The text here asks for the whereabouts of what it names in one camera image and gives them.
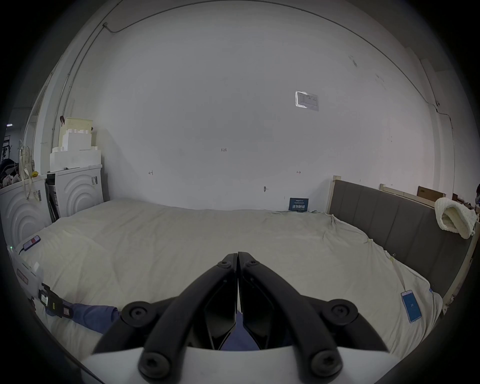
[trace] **white bedsheet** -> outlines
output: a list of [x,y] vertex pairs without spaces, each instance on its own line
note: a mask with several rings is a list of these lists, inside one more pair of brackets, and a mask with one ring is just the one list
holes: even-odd
[[[21,255],[45,270],[45,283],[70,302],[112,305],[179,295],[228,253],[249,252],[300,294],[347,299],[398,357],[431,331],[442,298],[359,229],[323,213],[189,210],[115,200],[61,218]],[[422,317],[409,323],[400,294],[412,290]],[[78,359],[100,334],[37,314]]]

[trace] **cardboard box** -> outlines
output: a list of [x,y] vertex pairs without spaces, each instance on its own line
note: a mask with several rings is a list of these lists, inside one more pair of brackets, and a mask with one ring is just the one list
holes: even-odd
[[445,193],[441,193],[438,191],[434,191],[433,189],[428,189],[420,186],[417,189],[417,196],[423,197],[424,199],[427,199],[430,201],[437,201],[441,197],[446,197]]

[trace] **white wall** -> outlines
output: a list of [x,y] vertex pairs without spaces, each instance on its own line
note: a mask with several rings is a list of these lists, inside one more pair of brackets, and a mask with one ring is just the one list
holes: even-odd
[[[295,107],[295,90],[317,94],[319,112]],[[72,116],[94,120],[112,198],[286,209],[309,197],[324,210],[334,174],[432,187],[431,117],[400,71],[344,28],[277,5],[198,4],[102,32],[70,98]]]
[[454,190],[462,199],[473,204],[480,183],[480,137],[475,118],[455,71],[436,72],[436,76],[443,90],[440,105],[445,105],[452,118],[455,142]]

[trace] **gray upholstered headboard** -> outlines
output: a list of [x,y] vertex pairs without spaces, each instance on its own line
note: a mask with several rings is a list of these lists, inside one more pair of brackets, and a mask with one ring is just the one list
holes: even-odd
[[464,240],[457,233],[441,230],[435,210],[427,205],[342,180],[334,183],[329,213],[396,254],[397,260],[428,279],[442,297],[453,293],[451,286],[459,280],[474,236]]

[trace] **paper notice on wall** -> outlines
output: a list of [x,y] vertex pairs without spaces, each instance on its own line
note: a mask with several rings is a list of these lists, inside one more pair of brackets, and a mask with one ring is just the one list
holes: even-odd
[[318,112],[318,96],[307,92],[295,91],[295,105]]

